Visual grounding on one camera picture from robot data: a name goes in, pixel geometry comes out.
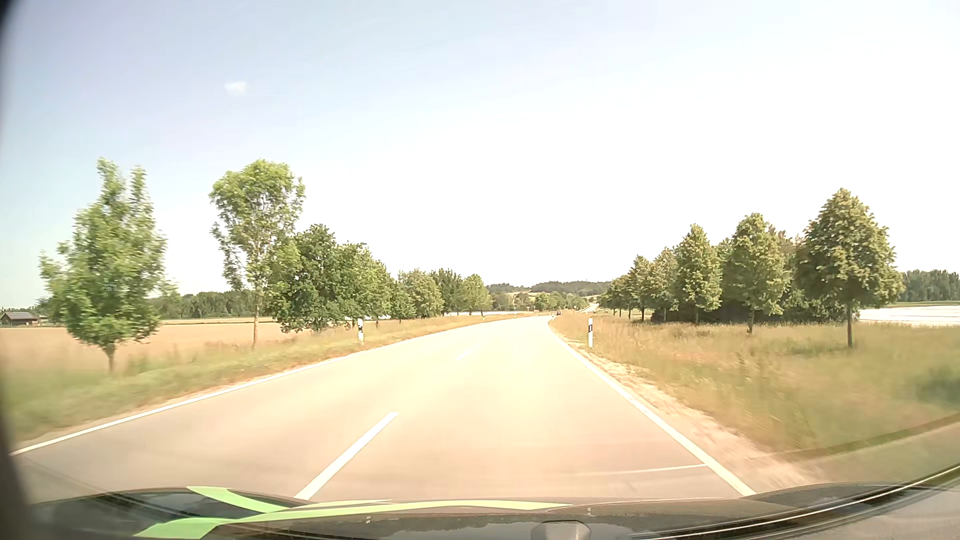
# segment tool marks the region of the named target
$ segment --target white edge line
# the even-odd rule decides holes
[[[237,384],[237,385],[234,385],[234,386],[229,386],[229,387],[227,387],[227,388],[223,388],[223,389],[221,389],[221,390],[217,390],[216,392],[210,392],[210,393],[208,393],[208,394],[202,394],[202,395],[200,395],[200,396],[195,396],[195,397],[190,398],[190,399],[188,399],[188,400],[183,400],[182,402],[176,402],[176,403],[173,403],[173,404],[164,405],[164,406],[162,406],[162,407],[152,408],[152,409],[150,409],[150,410],[145,410],[145,411],[143,411],[143,412],[139,412],[139,413],[134,414],[134,415],[131,415],[131,416],[125,416],[125,417],[123,417],[123,418],[118,418],[118,419],[116,419],[116,420],[114,420],[114,421],[112,421],[112,422],[107,422],[106,424],[100,424],[100,425],[97,425],[97,426],[93,426],[92,428],[87,428],[86,430],[80,430],[80,431],[76,431],[76,432],[73,432],[73,433],[67,433],[67,434],[64,435],[64,436],[57,437],[57,438],[55,438],[55,439],[50,439],[49,441],[43,441],[42,443],[37,443],[37,444],[31,445],[31,446],[28,446],[28,447],[24,447],[24,448],[21,448],[21,449],[18,449],[18,450],[14,450],[13,452],[10,453],[10,455],[13,456],[13,455],[24,454],[24,453],[29,452],[29,451],[31,451],[31,450],[36,450],[36,449],[39,449],[39,448],[43,448],[43,447],[45,447],[45,446],[50,446],[50,445],[52,445],[52,444],[57,444],[57,443],[59,443],[59,442],[63,442],[63,441],[65,441],[65,440],[69,440],[69,439],[72,439],[72,438],[74,438],[74,437],[79,437],[79,436],[81,436],[81,435],[86,435],[87,433],[92,433],[93,431],[103,430],[103,429],[109,428],[109,427],[111,427],[111,426],[116,426],[116,425],[118,425],[118,424],[123,424],[123,423],[125,423],[125,422],[129,422],[130,420],[136,420],[136,419],[138,419],[138,418],[143,418],[144,416],[150,416],[151,414],[157,414],[158,412],[163,412],[164,410],[170,410],[171,408],[177,408],[177,407],[179,407],[179,406],[190,405],[190,404],[193,404],[193,403],[196,403],[196,402],[199,402],[199,401],[202,401],[202,400],[206,400],[206,399],[209,399],[209,398],[215,398],[215,397],[217,397],[217,396],[220,396],[220,395],[222,395],[222,394],[227,394],[228,392],[232,392],[232,391],[234,391],[234,390],[240,390],[241,388],[246,388],[246,387],[248,387],[248,386],[253,386],[253,385],[255,385],[255,384],[260,384],[261,382],[266,382],[266,381],[268,381],[268,380],[279,379],[279,378],[281,378],[281,377],[286,377],[286,376],[288,376],[288,375],[293,375],[293,374],[295,374],[295,373],[299,373],[299,372],[301,372],[301,371],[306,371],[306,370],[308,370],[308,369],[313,369],[313,368],[315,368],[315,367],[325,366],[326,364],[332,364],[332,363],[334,363],[334,362],[339,362],[340,360],[346,360],[347,358],[352,358],[352,357],[354,357],[354,356],[365,355],[366,353],[372,353],[373,351],[379,351],[380,349],[386,349],[387,347],[393,347],[394,345],[399,345],[399,344],[401,344],[401,343],[409,343],[409,342],[411,342],[411,341],[414,341],[415,339],[423,339],[424,337],[430,337],[430,336],[432,336],[432,335],[437,335],[437,334],[444,333],[444,332],[447,332],[447,331],[455,331],[455,330],[459,330],[459,329],[461,329],[461,328],[466,328],[466,327],[457,327],[457,328],[452,328],[452,329],[443,330],[443,331],[435,331],[435,332],[433,332],[433,333],[428,333],[428,334],[425,334],[425,335],[418,335],[417,337],[411,337],[411,338],[409,338],[409,339],[403,339],[403,340],[400,340],[400,341],[396,341],[396,342],[394,342],[394,343],[388,343],[388,344],[386,344],[386,345],[380,345],[380,346],[378,346],[378,347],[373,347],[373,348],[370,348],[370,349],[366,349],[366,350],[364,350],[364,351],[357,351],[357,352],[355,352],[355,353],[350,353],[349,355],[338,356],[338,357],[336,357],[336,358],[330,358],[330,359],[323,360],[323,361],[320,361],[320,362],[317,362],[317,363],[308,364],[308,365],[301,366],[301,367],[294,368],[294,369],[287,370],[287,371],[282,371],[282,372],[280,372],[280,373],[274,373],[273,375],[268,375],[268,376],[266,376],[266,377],[261,377],[261,378],[259,378],[259,379],[248,380],[247,382],[242,382],[242,383]]]
[[[613,475],[635,475],[640,473],[659,473],[661,471],[681,471],[683,469],[699,469],[700,467],[706,467],[706,463],[698,463],[697,465],[680,465],[679,467],[660,467],[659,469],[635,469],[633,471],[610,471],[608,473],[578,473],[578,477],[605,477]]]
[[[363,447],[367,445],[367,443],[372,441],[381,430],[386,428],[387,424],[390,424],[398,414],[398,412],[388,412],[387,416],[384,416],[379,422],[370,428],[369,431],[364,433],[362,437],[357,439],[355,443],[350,445],[349,448],[340,454],[340,457],[337,457],[332,463],[327,465],[326,468],[323,469],[323,471],[320,472],[316,478],[310,480],[310,483],[306,484],[306,486],[303,487],[303,489],[301,489],[297,495],[294,495],[294,498],[309,500],[311,497],[316,495],[317,492],[320,491],[320,488],[324,487],[324,484],[333,478],[333,475],[336,475],[340,469],[343,469],[344,465],[353,459],[353,457],[357,455],[357,453],[360,452]]]
[[[669,424],[667,424],[662,418],[660,418],[657,415],[657,413],[653,411],[653,409],[649,405],[641,403],[637,398],[630,395],[630,392],[628,392],[623,386],[621,386],[619,382],[614,380],[612,377],[610,377],[606,373],[600,371],[600,368],[593,365],[593,362],[587,360],[586,358],[583,357],[583,355],[581,355],[580,353],[575,351],[572,347],[567,345],[566,342],[560,339],[560,337],[556,335],[552,330],[550,331],[550,334],[553,335],[553,337],[558,342],[560,342],[560,344],[565,349],[567,349],[575,358],[577,358],[578,360],[580,360],[581,363],[587,366],[587,368],[590,371],[592,371],[594,375],[596,375],[597,377],[600,378],[600,380],[608,384],[610,388],[612,388],[613,390],[616,390],[616,392],[620,394],[620,396],[622,396],[623,399],[627,400],[628,402],[631,403],[631,405],[639,409],[639,411],[642,412],[644,415],[646,415],[647,418],[652,420],[654,424],[659,426],[661,430],[666,431],[666,434],[673,437],[673,439],[678,443],[680,443],[681,446],[686,448],[697,459],[701,460],[704,463],[704,465],[707,465],[710,468],[710,470],[716,473],[718,477],[720,477],[723,481],[728,483],[740,495],[748,496],[748,495],[756,494],[756,491],[751,489],[749,485],[745,484],[743,480],[737,478],[734,473],[731,473],[730,470],[728,470],[726,467],[721,465],[716,459],[711,457],[710,454],[707,454],[706,452],[704,452],[704,450],[699,446],[697,446],[696,444],[694,444],[693,441],[684,437],[684,435],[679,431],[675,430],[673,426],[670,426]]]

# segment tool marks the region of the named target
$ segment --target hill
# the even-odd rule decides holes
[[[499,294],[501,292],[525,292],[530,290],[530,287],[523,285],[516,286],[509,283],[493,283],[487,285],[487,290],[490,291],[491,294]]]
[[[610,282],[543,282],[530,287],[530,292],[572,292],[577,296],[603,294]]]

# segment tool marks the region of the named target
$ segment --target barn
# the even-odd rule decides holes
[[[32,326],[39,322],[40,318],[30,311],[4,311],[0,315],[0,325],[5,327]]]

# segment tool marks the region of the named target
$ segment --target cloud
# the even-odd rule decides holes
[[[226,83],[224,89],[228,94],[234,96],[242,96],[247,93],[247,82],[246,81],[234,81],[232,83]]]

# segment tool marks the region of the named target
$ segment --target road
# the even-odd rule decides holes
[[[739,496],[548,319],[373,349],[14,459],[35,501],[185,485],[318,502]]]

